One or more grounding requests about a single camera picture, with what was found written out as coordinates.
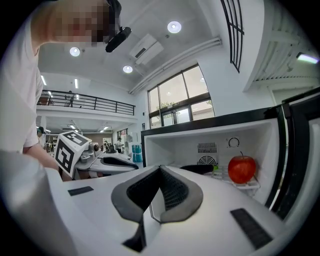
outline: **ceiling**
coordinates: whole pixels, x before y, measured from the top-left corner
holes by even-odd
[[[318,58],[300,25],[280,4],[274,2],[272,36],[254,82],[284,78],[320,78],[319,65],[297,60],[299,53]]]
[[[80,132],[100,132],[104,127],[108,127],[107,132],[116,130],[118,127],[125,125],[123,122],[115,122],[105,120],[94,120],[84,118],[67,118],[67,117],[46,117],[46,129],[51,133],[62,133],[71,130],[70,125]],[[41,116],[36,118],[36,126],[41,126]]]
[[[132,33],[112,53],[106,53],[102,44],[88,47],[80,43],[48,43],[40,48],[38,66],[41,73],[51,74],[48,75],[50,83],[61,84],[59,75],[65,74],[70,75],[71,80],[75,76],[129,91],[165,62],[218,34],[209,28],[197,0],[120,0],[120,3],[121,25],[130,27]],[[171,21],[181,23],[179,33],[168,31]],[[164,50],[147,65],[135,65],[129,53],[146,34],[153,36]],[[70,55],[73,46],[83,51],[80,56]],[[132,73],[123,72],[126,65],[133,67]]]

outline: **door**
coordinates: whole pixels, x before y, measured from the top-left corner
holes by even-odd
[[[171,126],[189,122],[191,113],[188,107],[170,110],[162,113],[163,126]]]
[[[303,223],[320,195],[320,87],[283,100],[282,109],[287,164],[271,210],[287,224]]]

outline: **black railing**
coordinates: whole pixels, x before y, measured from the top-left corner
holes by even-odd
[[[131,104],[57,90],[43,90],[37,105],[99,110],[131,116],[135,115],[135,106]]]
[[[221,0],[221,4],[229,33],[230,63],[240,73],[243,36],[245,34],[240,3],[239,0]]]

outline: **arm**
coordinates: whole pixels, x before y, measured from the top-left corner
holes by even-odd
[[[24,147],[23,153],[37,159],[44,167],[59,170],[56,160],[50,156],[40,144],[35,144],[31,147]]]

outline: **apple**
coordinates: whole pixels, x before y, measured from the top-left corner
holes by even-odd
[[[255,160],[252,157],[243,154],[241,156],[233,157],[228,165],[228,174],[234,183],[247,183],[255,175],[255,172]]]

